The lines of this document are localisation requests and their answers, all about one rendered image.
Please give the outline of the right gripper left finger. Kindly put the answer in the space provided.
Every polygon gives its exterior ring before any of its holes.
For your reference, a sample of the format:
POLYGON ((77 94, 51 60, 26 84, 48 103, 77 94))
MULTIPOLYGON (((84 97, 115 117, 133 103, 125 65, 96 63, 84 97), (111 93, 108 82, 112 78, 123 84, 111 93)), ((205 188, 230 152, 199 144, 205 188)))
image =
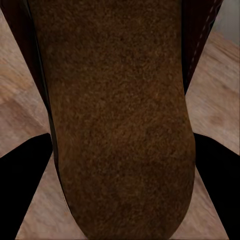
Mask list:
POLYGON ((0 158, 0 240, 15 240, 52 152, 45 133, 0 158))

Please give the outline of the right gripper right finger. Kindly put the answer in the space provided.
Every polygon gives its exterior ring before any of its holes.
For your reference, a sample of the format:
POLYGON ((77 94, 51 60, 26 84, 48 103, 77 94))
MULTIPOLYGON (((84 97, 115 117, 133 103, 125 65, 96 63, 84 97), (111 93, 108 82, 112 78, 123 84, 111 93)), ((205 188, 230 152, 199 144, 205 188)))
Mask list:
POLYGON ((240 240, 240 156, 194 133, 195 165, 229 240, 240 240))

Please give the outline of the sandal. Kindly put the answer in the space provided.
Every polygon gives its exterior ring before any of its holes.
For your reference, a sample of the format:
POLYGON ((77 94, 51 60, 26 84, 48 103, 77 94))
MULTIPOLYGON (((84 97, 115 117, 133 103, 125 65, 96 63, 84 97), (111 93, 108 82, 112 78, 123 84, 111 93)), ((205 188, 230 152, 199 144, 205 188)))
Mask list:
POLYGON ((223 0, 0 0, 89 240, 168 240, 192 199, 185 95, 223 0))

